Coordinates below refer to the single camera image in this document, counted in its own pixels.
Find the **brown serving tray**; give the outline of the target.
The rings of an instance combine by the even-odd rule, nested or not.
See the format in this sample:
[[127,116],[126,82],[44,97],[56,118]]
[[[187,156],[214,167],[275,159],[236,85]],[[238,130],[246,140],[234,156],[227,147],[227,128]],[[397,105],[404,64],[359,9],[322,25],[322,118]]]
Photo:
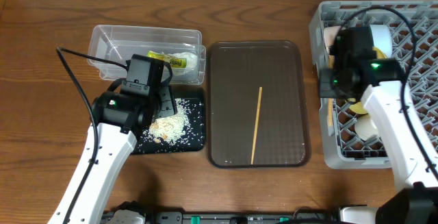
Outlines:
[[[218,168],[297,167],[311,155],[298,47],[217,42],[209,57],[209,160]],[[263,87],[254,164],[257,97]]]

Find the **wooden chopstick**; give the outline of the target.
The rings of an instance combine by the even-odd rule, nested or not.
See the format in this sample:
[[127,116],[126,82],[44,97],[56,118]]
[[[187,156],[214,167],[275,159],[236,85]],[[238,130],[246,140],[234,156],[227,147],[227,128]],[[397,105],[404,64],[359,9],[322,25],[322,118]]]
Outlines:
[[329,99],[327,103],[327,125],[333,126],[333,99]]
[[250,164],[254,164],[255,159],[255,150],[257,146],[257,134],[258,134],[258,127],[259,127],[259,115],[260,115],[260,109],[261,109],[261,100],[262,100],[262,94],[263,94],[263,87],[259,87],[258,97],[257,97],[257,109],[256,109],[256,116],[255,116],[255,126],[254,126],[254,132],[253,132],[253,143],[252,143],[252,151],[251,151],[251,159]]

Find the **pale green cup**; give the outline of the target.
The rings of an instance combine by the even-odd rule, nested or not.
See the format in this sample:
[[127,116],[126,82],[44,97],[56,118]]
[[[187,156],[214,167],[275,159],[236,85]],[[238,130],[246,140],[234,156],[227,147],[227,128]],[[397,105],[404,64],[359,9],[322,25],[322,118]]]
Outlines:
[[369,114],[360,116],[355,123],[355,132],[361,140],[378,137],[378,130]]

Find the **black tray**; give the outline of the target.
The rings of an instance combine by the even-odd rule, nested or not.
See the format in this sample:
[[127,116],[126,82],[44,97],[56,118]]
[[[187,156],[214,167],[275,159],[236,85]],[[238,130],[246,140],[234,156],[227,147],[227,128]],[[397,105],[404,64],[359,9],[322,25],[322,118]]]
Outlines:
[[177,114],[157,119],[143,131],[133,155],[200,151],[206,142],[202,91],[175,94]]

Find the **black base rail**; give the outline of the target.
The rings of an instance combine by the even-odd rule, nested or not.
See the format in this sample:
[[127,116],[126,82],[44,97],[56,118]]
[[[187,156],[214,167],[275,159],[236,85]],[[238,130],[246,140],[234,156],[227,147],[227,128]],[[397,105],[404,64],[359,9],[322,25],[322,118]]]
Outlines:
[[130,210],[139,212],[145,223],[155,224],[264,224],[264,223],[340,223],[335,214],[327,210],[315,210],[300,207],[292,212],[188,212],[183,208],[157,207],[142,205],[136,201],[124,202],[105,211],[102,223],[124,223],[114,220],[116,211]]

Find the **yellow plate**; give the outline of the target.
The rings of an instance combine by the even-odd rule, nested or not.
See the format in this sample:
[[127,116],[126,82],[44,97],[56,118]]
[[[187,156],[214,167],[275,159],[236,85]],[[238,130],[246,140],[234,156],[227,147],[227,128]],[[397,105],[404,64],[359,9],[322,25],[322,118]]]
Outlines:
[[[373,50],[376,52],[378,59],[384,59],[387,57],[387,55],[383,51],[381,51],[378,47],[373,47]],[[356,114],[368,113],[360,101],[357,103],[352,103],[352,101],[350,101],[349,109]]]

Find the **pink bowl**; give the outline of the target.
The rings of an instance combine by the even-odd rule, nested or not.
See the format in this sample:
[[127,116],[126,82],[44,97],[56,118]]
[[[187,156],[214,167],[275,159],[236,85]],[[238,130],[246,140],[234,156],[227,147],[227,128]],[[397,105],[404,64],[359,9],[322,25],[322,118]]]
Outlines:
[[332,26],[332,27],[325,27],[323,30],[324,46],[328,54],[330,54],[330,48],[334,43],[339,28],[340,26]]

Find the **pile of rice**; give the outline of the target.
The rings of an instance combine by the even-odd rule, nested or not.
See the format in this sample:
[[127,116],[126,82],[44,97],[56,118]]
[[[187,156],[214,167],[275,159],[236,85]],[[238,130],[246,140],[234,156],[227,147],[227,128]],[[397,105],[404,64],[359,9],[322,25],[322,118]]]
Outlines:
[[143,143],[182,148],[183,145],[204,145],[205,128],[202,101],[198,98],[177,98],[177,114],[157,119],[143,131]]

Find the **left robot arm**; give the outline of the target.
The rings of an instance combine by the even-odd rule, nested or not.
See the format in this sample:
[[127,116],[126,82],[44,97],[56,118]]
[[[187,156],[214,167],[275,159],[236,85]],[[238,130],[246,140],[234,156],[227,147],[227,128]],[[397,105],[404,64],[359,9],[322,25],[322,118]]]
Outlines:
[[114,81],[89,108],[85,147],[50,223],[99,223],[118,174],[143,131],[177,112],[170,86],[145,93],[143,86],[124,79]]

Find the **green snack wrapper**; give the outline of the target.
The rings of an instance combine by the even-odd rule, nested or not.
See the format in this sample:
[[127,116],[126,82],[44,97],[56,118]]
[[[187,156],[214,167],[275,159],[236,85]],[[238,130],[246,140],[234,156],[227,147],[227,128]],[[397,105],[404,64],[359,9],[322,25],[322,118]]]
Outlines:
[[187,66],[187,60],[185,58],[178,58],[173,55],[157,53],[154,51],[149,51],[147,53],[147,56],[150,58],[155,58],[157,60],[165,61],[169,63],[172,68],[185,69]]

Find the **grey dishwasher rack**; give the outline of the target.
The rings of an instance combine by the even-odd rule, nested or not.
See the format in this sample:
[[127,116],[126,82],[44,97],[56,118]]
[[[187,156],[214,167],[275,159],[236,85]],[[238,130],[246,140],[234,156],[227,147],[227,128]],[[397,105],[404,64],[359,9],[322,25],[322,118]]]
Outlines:
[[[323,1],[309,24],[312,62],[318,69],[329,63],[324,46],[325,27],[386,25],[392,38],[392,55],[407,67],[416,65],[409,87],[417,115],[433,147],[437,146],[437,1]],[[359,114],[343,100],[333,100],[333,126],[327,125],[328,99],[319,109],[324,161],[332,169],[386,169],[390,166],[380,138],[361,140],[355,133]]]

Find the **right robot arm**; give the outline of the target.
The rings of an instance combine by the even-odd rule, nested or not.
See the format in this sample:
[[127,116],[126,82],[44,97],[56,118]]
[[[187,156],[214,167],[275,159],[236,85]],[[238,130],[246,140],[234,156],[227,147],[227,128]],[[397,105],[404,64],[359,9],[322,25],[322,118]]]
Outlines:
[[389,30],[371,27],[323,31],[328,66],[320,69],[319,95],[360,101],[376,126],[391,163],[397,193],[378,208],[342,207],[340,223],[436,223],[437,152],[419,119],[406,71],[379,47]]

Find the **clear plastic bin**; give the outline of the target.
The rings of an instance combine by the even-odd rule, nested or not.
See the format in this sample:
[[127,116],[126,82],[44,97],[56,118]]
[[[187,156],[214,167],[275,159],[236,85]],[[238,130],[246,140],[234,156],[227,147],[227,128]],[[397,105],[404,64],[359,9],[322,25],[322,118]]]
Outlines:
[[176,76],[172,84],[200,85],[204,81],[206,48],[202,34],[194,29],[97,25],[92,33],[88,54],[96,58],[125,64],[133,54],[147,56],[149,51],[172,55],[191,52],[198,56],[195,71]]

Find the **light blue bowl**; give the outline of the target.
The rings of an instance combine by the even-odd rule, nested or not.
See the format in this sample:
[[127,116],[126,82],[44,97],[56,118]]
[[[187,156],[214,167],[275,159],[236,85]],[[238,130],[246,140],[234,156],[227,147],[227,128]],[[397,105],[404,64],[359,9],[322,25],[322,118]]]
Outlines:
[[392,55],[391,33],[386,25],[371,25],[372,39],[374,46],[388,58]]

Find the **white napkin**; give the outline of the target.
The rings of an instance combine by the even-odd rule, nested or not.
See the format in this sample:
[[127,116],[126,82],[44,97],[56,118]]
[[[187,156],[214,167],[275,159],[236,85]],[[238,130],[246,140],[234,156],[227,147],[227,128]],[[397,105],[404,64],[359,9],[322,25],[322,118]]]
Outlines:
[[191,52],[183,52],[183,53],[173,53],[172,56],[178,59],[185,60],[185,67],[177,68],[174,66],[172,68],[173,73],[176,76],[188,74],[196,70],[198,64],[198,56],[196,54]]

